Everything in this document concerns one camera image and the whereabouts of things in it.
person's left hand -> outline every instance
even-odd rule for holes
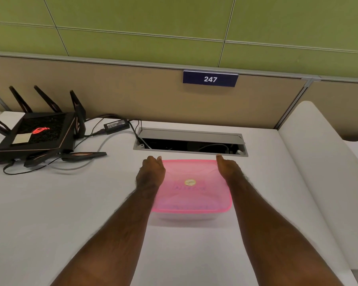
[[[160,187],[165,178],[166,169],[162,163],[162,157],[159,156],[155,159],[149,156],[142,163],[142,167],[139,169],[137,175],[137,187],[141,186],[156,186]]]

person's left arm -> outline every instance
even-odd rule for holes
[[[78,251],[51,286],[129,286],[155,195],[164,177],[161,157],[145,159],[136,178],[135,191]]]

plastic container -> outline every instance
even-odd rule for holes
[[[215,160],[163,160],[166,175],[152,212],[166,219],[212,219],[232,206]]]

round sticker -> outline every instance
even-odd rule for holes
[[[186,180],[186,181],[184,182],[184,184],[185,184],[186,186],[194,186],[194,185],[196,184],[196,181],[193,180],[193,179],[189,179],[189,180]]]

hand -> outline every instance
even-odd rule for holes
[[[142,163],[137,175],[137,187],[141,186],[156,186],[160,187],[165,178],[166,169],[162,163],[162,157],[155,159],[149,156]]]
[[[245,179],[243,172],[234,160],[224,159],[221,154],[216,155],[217,167],[226,182]]]

